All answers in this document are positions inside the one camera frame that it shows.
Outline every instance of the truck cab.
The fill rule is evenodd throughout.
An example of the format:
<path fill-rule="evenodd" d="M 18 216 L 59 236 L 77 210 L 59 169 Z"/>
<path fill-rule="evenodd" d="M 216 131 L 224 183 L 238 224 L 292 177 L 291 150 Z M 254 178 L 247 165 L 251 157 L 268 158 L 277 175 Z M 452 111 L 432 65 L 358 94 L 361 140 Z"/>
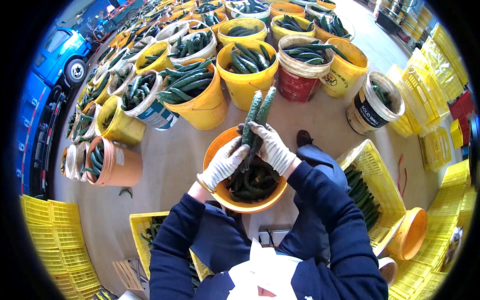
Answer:
<path fill-rule="evenodd" d="M 80 34 L 63 27 L 55 28 L 38 47 L 18 111 L 15 169 L 20 194 L 46 191 L 56 121 L 71 88 L 87 75 L 85 62 L 91 48 Z"/>

